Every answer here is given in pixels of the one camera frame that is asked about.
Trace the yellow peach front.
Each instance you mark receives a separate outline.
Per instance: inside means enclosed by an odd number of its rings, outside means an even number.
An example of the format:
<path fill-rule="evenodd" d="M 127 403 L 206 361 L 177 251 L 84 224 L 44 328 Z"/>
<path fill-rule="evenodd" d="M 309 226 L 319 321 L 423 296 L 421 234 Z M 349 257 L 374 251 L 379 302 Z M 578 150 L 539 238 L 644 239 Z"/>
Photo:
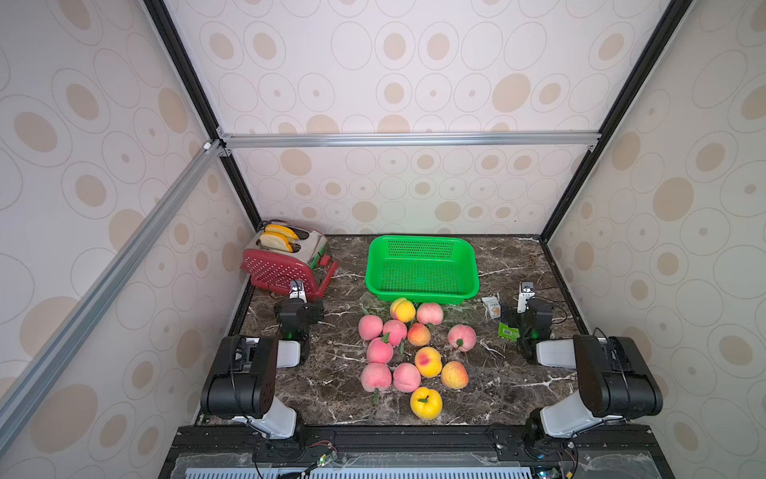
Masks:
<path fill-rule="evenodd" d="M 422 420 L 434 420 L 443 410 L 441 394 L 427 387 L 419 387 L 410 396 L 412 412 Z"/>

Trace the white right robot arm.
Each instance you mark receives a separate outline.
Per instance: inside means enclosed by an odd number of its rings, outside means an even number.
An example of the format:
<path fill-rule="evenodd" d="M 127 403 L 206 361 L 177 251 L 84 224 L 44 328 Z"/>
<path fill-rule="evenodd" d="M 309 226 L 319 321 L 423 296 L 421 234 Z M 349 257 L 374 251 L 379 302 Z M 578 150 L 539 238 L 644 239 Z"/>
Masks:
<path fill-rule="evenodd" d="M 606 423 L 661 413 L 660 387 L 633 339 L 553 339 L 553 312 L 553 305 L 530 295 L 522 295 L 516 307 L 501 308 L 499 337 L 512 341 L 529 363 L 570 369 L 578 379 L 575 392 L 530 414 L 523 436 L 526 446 L 572 439 Z"/>

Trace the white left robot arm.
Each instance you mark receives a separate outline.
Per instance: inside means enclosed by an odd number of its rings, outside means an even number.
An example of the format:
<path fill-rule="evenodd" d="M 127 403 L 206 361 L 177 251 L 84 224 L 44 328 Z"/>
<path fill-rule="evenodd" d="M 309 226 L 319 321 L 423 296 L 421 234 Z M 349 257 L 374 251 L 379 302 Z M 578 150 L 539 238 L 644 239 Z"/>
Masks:
<path fill-rule="evenodd" d="M 310 328 L 323 320 L 321 301 L 289 297 L 274 307 L 275 336 L 230 335 L 221 340 L 201 390 L 201 412 L 241 423 L 267 439 L 291 439 L 298 413 L 276 397 L 279 369 L 306 363 Z"/>

